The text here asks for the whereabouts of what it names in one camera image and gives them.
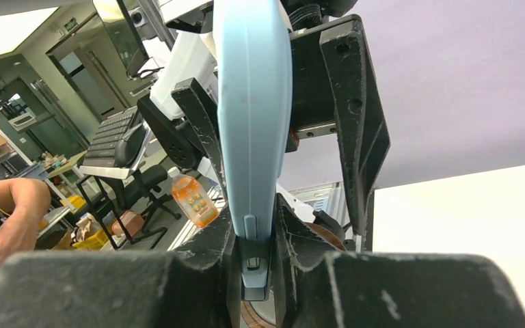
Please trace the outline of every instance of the ceiling light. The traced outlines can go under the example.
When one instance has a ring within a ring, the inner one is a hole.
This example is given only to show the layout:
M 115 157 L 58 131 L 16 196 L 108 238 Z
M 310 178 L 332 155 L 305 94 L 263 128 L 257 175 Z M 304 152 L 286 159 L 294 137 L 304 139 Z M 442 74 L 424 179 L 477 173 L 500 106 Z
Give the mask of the ceiling light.
M 94 0 L 94 6 L 104 23 L 113 23 L 124 19 L 118 3 L 112 0 Z
M 0 55 L 14 51 L 57 8 L 0 16 Z

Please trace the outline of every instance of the office chair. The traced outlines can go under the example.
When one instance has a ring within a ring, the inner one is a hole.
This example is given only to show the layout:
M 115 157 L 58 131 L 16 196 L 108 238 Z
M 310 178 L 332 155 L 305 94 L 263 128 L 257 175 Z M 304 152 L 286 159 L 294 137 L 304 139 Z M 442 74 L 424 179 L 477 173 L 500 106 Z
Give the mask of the office chair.
M 100 177 L 100 180 L 109 185 L 115 193 L 116 204 L 120 209 L 120 214 L 130 209 L 140 198 L 147 197 L 150 201 L 150 205 L 141 213 L 145 220 L 144 228 L 158 208 L 171 214 L 175 219 L 180 219 L 182 217 L 180 213 L 174 213 L 168 207 L 164 206 L 165 202 L 173 200 L 171 195 L 165 194 L 161 197 L 156 197 L 150 192 L 152 190 L 158 193 L 161 192 L 161 188 L 158 184 L 166 181 L 168 178 L 166 169 L 162 165 L 154 165 L 143 173 L 137 170 L 133 173 L 133 177 L 134 181 L 127 186 L 124 186 L 124 183 L 121 180 Z

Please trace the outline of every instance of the light blue plastic object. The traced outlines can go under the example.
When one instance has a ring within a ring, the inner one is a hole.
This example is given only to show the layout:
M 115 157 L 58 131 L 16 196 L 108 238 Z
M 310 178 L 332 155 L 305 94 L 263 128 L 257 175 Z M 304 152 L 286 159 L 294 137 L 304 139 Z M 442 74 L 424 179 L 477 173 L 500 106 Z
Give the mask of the light blue plastic object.
M 245 299 L 267 297 L 275 185 L 293 98 L 291 42 L 278 0 L 217 0 L 218 122 Z

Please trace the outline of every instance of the bottle cap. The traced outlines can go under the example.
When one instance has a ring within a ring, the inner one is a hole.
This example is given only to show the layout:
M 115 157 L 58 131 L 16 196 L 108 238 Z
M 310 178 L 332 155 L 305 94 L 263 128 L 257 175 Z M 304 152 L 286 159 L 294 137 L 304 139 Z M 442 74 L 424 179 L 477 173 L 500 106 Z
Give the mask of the bottle cap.
M 174 177 L 176 177 L 176 176 L 178 176 L 178 175 L 180 175 L 180 170 L 179 170 L 179 168 L 177 168 L 177 167 L 173 167 L 173 168 L 171 168 L 171 169 L 168 170 L 168 176 L 169 176 L 170 178 L 174 178 Z

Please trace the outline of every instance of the computer monitor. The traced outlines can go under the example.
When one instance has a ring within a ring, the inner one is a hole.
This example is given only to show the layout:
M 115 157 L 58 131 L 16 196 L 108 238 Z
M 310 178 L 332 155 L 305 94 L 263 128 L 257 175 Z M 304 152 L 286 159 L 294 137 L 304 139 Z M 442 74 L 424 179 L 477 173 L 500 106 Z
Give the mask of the computer monitor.
M 137 76 L 149 57 L 123 0 L 93 0 L 100 19 L 130 77 Z

